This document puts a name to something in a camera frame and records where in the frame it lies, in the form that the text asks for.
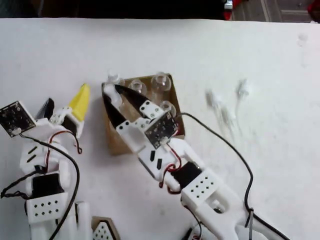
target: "circuit board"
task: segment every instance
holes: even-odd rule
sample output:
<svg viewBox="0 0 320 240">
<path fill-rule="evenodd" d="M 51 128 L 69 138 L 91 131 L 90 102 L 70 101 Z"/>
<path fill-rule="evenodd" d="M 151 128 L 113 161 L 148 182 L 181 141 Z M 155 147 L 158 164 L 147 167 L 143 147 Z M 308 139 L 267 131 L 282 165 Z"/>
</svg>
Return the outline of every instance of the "circuit board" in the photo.
<svg viewBox="0 0 320 240">
<path fill-rule="evenodd" d="M 32 116 L 19 101 L 0 109 L 0 124 L 12 138 L 36 126 Z"/>
<path fill-rule="evenodd" d="M 166 112 L 163 116 L 156 120 L 144 134 L 149 139 L 155 149 L 158 149 L 163 143 L 177 132 L 178 124 L 172 117 L 170 112 Z"/>
</svg>

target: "white plastic bracket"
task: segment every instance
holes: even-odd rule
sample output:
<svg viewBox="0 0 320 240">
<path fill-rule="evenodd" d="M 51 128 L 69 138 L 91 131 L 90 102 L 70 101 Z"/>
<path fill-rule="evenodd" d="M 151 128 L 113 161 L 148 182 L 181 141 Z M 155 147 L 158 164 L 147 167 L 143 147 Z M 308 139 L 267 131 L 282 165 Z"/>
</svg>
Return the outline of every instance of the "white plastic bracket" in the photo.
<svg viewBox="0 0 320 240">
<path fill-rule="evenodd" d="M 61 218 L 66 211 L 67 200 L 67 192 L 27 200 L 29 224 Z"/>
</svg>

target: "hole pattern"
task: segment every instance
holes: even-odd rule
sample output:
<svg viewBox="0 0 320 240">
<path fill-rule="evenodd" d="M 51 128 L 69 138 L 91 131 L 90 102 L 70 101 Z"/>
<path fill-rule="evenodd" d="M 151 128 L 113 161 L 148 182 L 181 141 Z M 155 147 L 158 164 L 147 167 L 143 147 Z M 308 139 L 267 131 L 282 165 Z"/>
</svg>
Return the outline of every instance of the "hole pattern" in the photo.
<svg viewBox="0 0 320 240">
<path fill-rule="evenodd" d="M 208 179 L 208 177 L 206 176 L 204 179 L 205 179 L 205 180 L 207 180 L 207 179 Z M 204 183 L 204 181 L 202 180 L 202 181 L 200 181 L 200 183 L 201 183 L 201 184 L 203 184 L 203 183 Z M 210 182 L 210 184 L 211 184 L 211 185 L 213 185 L 214 183 L 213 183 L 213 182 Z M 198 187 L 199 187 L 199 185 L 195 185 L 195 187 L 196 187 L 196 188 L 198 188 Z M 209 186 L 206 186 L 205 188 L 206 188 L 206 189 L 209 189 Z M 190 191 L 193 193 L 195 190 L 194 190 L 194 189 L 191 189 Z M 202 194 L 204 194 L 204 193 L 205 193 L 205 191 L 201 191 L 201 193 L 202 193 Z M 197 195 L 196 197 L 197 197 L 197 198 L 199 198 L 200 196 L 199 196 L 199 195 Z"/>
</svg>

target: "brown cardboard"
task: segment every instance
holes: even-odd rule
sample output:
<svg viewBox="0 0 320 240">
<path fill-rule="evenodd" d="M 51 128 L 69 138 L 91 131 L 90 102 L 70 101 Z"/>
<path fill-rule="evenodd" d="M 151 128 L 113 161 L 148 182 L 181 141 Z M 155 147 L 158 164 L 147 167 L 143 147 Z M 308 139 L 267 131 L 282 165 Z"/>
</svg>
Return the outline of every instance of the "brown cardboard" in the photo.
<svg viewBox="0 0 320 240">
<path fill-rule="evenodd" d="M 180 113 L 180 106 L 178 103 L 178 99 L 177 99 L 177 94 L 176 94 L 176 88 L 175 88 L 175 83 L 174 80 L 172 78 L 172 76 L 170 74 L 168 74 L 169 78 L 171 79 L 171 90 L 168 93 L 167 96 L 164 97 L 164 100 L 168 100 L 170 101 L 176 108 L 176 113 L 179 114 Z M 129 84 L 131 83 L 131 81 L 133 79 L 140 79 L 141 82 L 143 82 L 147 89 L 148 92 L 151 89 L 151 79 L 152 79 L 153 75 L 151 76 L 142 76 L 142 77 L 134 77 L 134 78 L 128 78 L 125 79 L 125 86 L 128 87 Z M 133 108 L 126 99 L 123 100 L 124 104 L 128 105 L 130 108 Z M 121 154 L 128 154 L 130 153 L 130 149 L 128 148 L 128 146 L 123 142 L 123 140 L 120 138 L 119 134 L 117 132 L 115 132 L 114 129 L 111 129 L 111 125 L 110 125 L 110 121 L 107 115 L 107 112 L 105 110 L 105 108 L 103 108 L 104 111 L 104 125 L 105 125 L 105 132 L 106 132 L 106 138 L 107 138 L 107 144 L 108 144 L 108 148 L 109 148 L 109 152 L 111 155 L 121 155 Z M 182 120 L 182 118 L 180 117 L 178 120 L 178 124 L 179 124 L 179 132 L 178 134 L 175 136 L 175 138 L 180 138 L 180 139 L 184 139 L 185 138 L 185 125 L 184 122 Z"/>
<path fill-rule="evenodd" d="M 100 222 L 108 222 L 113 234 L 114 234 L 114 240 L 120 240 L 120 235 L 116 229 L 116 226 L 111 218 L 109 217 L 101 217 L 101 216 L 93 216 L 91 220 L 91 228 L 93 231 L 98 227 Z"/>
</svg>

